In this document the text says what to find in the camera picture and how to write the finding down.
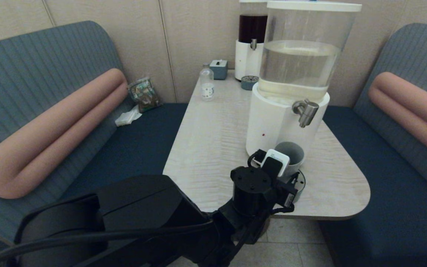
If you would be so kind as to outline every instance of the beige wall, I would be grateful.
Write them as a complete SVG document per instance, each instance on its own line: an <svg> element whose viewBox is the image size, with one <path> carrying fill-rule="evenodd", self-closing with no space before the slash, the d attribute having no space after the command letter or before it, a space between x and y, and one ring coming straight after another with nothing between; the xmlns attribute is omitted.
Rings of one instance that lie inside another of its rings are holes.
<svg viewBox="0 0 427 267"><path fill-rule="evenodd" d="M427 0L345 1L363 8L329 93L331 105L352 106L390 35L427 23ZM0 0L0 39L93 20L112 38L130 81L149 75L165 102L186 103L203 62L234 66L239 14L238 0Z"/></svg>
<svg viewBox="0 0 427 267"><path fill-rule="evenodd" d="M41 0L0 0L0 40L49 27Z"/></svg>

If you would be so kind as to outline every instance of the tissue box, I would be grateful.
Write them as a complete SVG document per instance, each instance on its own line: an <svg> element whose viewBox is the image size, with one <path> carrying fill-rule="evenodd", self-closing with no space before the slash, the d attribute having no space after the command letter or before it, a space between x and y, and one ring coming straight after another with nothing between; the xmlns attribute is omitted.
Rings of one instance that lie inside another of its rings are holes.
<svg viewBox="0 0 427 267"><path fill-rule="evenodd" d="M212 60L210 69L213 71L214 80L224 80L227 78L228 61L226 60Z"/></svg>

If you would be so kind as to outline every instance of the dark liquid container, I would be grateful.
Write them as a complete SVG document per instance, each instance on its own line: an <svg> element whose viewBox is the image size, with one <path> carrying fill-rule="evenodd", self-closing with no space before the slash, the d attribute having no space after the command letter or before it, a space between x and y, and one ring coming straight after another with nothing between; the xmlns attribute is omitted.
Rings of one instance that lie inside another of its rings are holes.
<svg viewBox="0 0 427 267"><path fill-rule="evenodd" d="M257 43L264 43L267 20L267 15L240 15L238 40L251 43L251 39L256 39Z"/></svg>

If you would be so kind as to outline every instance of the pink bolster pillow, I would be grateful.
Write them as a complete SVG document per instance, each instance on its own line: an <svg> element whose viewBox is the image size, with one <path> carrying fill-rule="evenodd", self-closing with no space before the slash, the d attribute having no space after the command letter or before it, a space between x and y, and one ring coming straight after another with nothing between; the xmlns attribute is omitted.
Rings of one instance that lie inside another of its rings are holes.
<svg viewBox="0 0 427 267"><path fill-rule="evenodd" d="M370 86L370 100L427 147L427 91L384 72Z"/></svg>
<svg viewBox="0 0 427 267"><path fill-rule="evenodd" d="M127 96L119 69L73 92L0 143L0 197L34 190Z"/></svg>

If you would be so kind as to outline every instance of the table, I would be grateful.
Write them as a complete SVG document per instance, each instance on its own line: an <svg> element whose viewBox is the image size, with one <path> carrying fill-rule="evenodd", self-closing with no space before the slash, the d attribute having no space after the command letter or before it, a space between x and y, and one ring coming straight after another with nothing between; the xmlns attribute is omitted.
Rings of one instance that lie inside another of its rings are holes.
<svg viewBox="0 0 427 267"><path fill-rule="evenodd" d="M197 81L164 167L202 210L215 211L232 197L230 171L246 166L246 131L251 91L241 89L234 72L216 80L214 100L202 101ZM322 122L301 167L306 187L293 213L275 217L345 220L370 200L365 176Z"/></svg>

